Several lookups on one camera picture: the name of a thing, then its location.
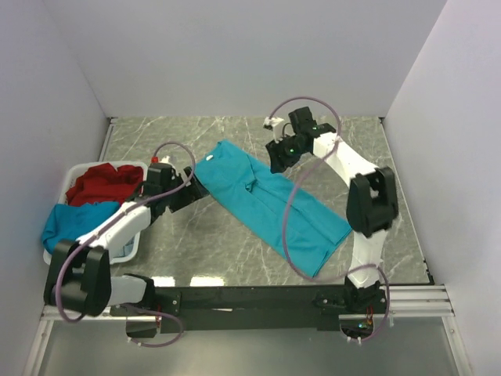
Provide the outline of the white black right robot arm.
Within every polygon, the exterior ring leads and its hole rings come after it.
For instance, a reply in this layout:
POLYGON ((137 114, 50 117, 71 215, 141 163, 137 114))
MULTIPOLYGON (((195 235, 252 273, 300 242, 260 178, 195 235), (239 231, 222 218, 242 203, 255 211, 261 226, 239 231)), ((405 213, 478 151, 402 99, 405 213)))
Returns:
POLYGON ((263 126, 273 133, 266 149, 271 171, 284 172, 310 153, 324 161, 348 188, 346 218, 354 232, 351 265, 344 278, 343 297, 338 307, 360 313, 383 302, 380 264, 384 242, 398 217, 395 173, 378 167, 355 152, 340 136, 340 129, 314 120, 308 107, 289 114, 293 133, 287 135, 287 122, 267 117, 263 126))

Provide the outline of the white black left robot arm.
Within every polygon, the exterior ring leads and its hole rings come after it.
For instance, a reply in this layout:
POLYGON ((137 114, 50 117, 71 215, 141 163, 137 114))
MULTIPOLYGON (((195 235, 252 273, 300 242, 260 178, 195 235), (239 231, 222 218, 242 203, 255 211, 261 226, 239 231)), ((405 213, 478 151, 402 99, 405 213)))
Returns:
POLYGON ((141 182, 109 219, 77 240, 61 240, 52 253, 44 302, 80 316, 98 316, 107 306, 129 304, 146 315, 157 307, 151 278, 112 277, 110 261, 138 233, 165 212, 176 212, 206 197, 190 166, 177 172, 169 163, 152 163, 141 182))

